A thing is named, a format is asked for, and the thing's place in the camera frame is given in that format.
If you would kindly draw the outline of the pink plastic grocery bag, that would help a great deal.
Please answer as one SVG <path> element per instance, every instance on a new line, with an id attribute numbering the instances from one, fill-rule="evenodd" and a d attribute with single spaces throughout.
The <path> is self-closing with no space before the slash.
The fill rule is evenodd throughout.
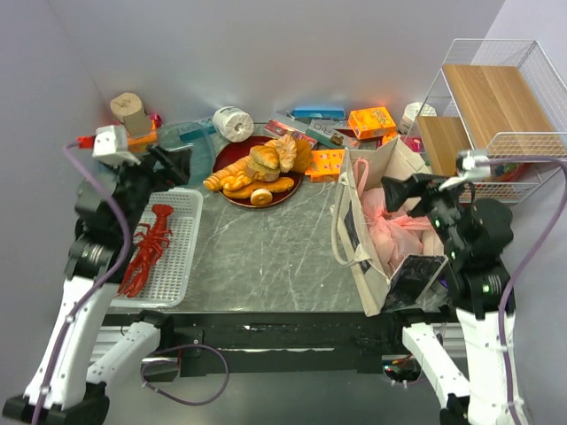
<path id="1" fill-rule="evenodd" d="M 392 275 L 409 255 L 443 254 L 443 244 L 427 218 L 411 218 L 404 207 L 387 212 L 383 188 L 364 189 L 369 177 L 366 159 L 354 162 L 353 177 L 370 240 L 387 274 Z"/>

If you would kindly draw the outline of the white paper cup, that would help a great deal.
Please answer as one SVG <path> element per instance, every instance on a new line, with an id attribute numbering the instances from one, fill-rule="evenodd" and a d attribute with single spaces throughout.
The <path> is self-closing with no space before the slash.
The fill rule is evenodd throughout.
<path id="1" fill-rule="evenodd" d="M 402 134 L 407 134 L 418 116 L 436 117 L 437 112 L 434 107 L 428 104 L 420 102 L 407 104 L 404 108 L 400 122 L 398 123 L 398 131 Z"/>

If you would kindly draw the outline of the orange box under roll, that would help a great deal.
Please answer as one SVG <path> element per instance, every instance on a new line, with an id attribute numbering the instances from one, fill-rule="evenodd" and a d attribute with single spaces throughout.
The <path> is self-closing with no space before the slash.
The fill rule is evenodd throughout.
<path id="1" fill-rule="evenodd" d="M 151 130 L 139 136 L 130 136 L 128 138 L 128 150 L 134 154 L 144 154 L 147 148 L 158 141 L 156 121 L 151 122 Z"/>

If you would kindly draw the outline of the white perforated plastic basket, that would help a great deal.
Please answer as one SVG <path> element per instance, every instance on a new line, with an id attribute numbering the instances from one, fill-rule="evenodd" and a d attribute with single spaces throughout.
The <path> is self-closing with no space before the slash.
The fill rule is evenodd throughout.
<path id="1" fill-rule="evenodd" d="M 173 308 L 185 297 L 198 239 L 203 196 L 194 189 L 186 188 L 153 193 L 141 216 L 139 231 L 145 230 L 144 225 L 154 224 L 156 216 L 151 210 L 154 205 L 174 208 L 167 220 L 168 228 L 173 231 L 170 245 L 152 267 L 148 281 L 138 295 L 115 297 L 111 303 L 114 310 Z"/>

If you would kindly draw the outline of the small orange box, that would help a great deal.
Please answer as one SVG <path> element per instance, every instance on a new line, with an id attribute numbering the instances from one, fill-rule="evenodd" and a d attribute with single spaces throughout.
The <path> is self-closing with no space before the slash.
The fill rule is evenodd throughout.
<path id="1" fill-rule="evenodd" d="M 311 182 L 335 182 L 340 176 L 344 153 L 344 150 L 313 151 L 305 175 Z"/>

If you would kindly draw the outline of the brown toilet paper roll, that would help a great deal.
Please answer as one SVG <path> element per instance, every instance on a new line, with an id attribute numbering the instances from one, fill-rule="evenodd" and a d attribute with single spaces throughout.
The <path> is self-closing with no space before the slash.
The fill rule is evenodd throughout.
<path id="1" fill-rule="evenodd" d="M 110 101 L 114 118 L 122 124 L 131 136 L 141 135 L 151 130 L 151 119 L 141 98 L 125 92 Z"/>

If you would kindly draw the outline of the sesame bread bun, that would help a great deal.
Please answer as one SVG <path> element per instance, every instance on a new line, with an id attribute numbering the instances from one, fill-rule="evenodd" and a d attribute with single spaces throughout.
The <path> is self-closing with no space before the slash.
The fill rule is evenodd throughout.
<path id="1" fill-rule="evenodd" d="M 291 135 L 284 135 L 276 140 L 276 152 L 279 158 L 279 167 L 282 173 L 293 168 L 297 157 L 297 144 Z"/>

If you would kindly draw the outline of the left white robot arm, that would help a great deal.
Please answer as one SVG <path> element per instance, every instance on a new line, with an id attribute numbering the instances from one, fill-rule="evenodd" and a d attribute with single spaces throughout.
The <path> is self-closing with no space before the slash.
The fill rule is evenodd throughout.
<path id="1" fill-rule="evenodd" d="M 144 209 L 152 194 L 188 183 L 191 154 L 152 146 L 137 163 L 122 163 L 95 177 L 74 155 L 78 146 L 69 143 L 63 149 L 84 180 L 58 317 L 32 381 L 2 410 L 4 418 L 23 424 L 103 423 L 112 384 L 174 335 L 171 318 L 143 311 L 107 354 L 90 360 L 134 255 L 133 233 Z"/>

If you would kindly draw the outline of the sliced brown bread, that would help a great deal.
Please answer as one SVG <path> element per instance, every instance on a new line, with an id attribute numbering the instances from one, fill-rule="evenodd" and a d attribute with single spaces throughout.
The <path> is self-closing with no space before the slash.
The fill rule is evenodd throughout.
<path id="1" fill-rule="evenodd" d="M 274 182 L 279 178 L 280 169 L 263 166 L 253 159 L 246 162 L 245 174 L 252 180 L 261 182 Z"/>

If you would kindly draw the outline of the small white glazed bun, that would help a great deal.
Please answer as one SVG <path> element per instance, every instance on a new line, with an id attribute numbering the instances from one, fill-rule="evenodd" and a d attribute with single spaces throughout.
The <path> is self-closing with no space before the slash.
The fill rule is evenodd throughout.
<path id="1" fill-rule="evenodd" d="M 250 195 L 253 206 L 269 205 L 273 201 L 273 194 L 268 189 L 256 189 Z"/>

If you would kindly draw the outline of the croissant bread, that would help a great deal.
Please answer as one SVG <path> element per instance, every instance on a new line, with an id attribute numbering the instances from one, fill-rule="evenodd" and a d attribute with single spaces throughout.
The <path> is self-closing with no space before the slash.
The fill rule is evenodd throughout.
<path id="1" fill-rule="evenodd" d="M 275 170 L 279 167 L 279 157 L 274 147 L 256 145 L 250 149 L 251 158 L 261 166 Z"/>

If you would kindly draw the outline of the beige canvas tote bag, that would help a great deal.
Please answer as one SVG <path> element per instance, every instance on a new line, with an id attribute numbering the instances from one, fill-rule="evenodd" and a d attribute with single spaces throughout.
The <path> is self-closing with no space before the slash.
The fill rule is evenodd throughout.
<path id="1" fill-rule="evenodd" d="M 428 296 L 447 263 L 442 244 L 429 221 L 410 218 L 416 201 L 387 212 L 381 182 L 430 171 L 399 138 L 375 151 L 344 154 L 331 208 L 331 248 L 351 269 L 368 316 L 433 304 Z"/>

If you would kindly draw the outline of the blue flat box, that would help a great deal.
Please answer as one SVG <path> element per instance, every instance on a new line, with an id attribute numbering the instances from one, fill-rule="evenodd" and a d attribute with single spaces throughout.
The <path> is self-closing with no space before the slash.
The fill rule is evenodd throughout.
<path id="1" fill-rule="evenodd" d="M 343 108 L 334 106 L 300 106 L 291 111 L 295 119 L 323 119 L 323 120 L 344 120 L 346 113 Z"/>

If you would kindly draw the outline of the white RIO box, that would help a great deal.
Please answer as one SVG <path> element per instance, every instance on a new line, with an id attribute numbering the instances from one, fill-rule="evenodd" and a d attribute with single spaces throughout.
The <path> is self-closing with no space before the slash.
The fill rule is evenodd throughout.
<path id="1" fill-rule="evenodd" d="M 306 134 L 330 149 L 356 148 L 356 143 L 351 137 L 327 126 L 320 120 L 312 120 Z"/>

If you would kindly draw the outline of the twisted orange bread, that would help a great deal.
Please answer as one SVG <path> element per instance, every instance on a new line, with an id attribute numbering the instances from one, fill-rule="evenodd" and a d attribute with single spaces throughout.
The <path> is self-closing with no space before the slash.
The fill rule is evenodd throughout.
<path id="1" fill-rule="evenodd" d="M 250 158 L 250 156 L 245 156 L 237 160 L 236 162 L 225 166 L 220 171 L 214 172 L 203 181 L 204 186 L 211 191 L 221 190 L 222 180 L 226 179 L 227 177 L 234 177 L 238 172 L 244 171 L 246 163 Z"/>

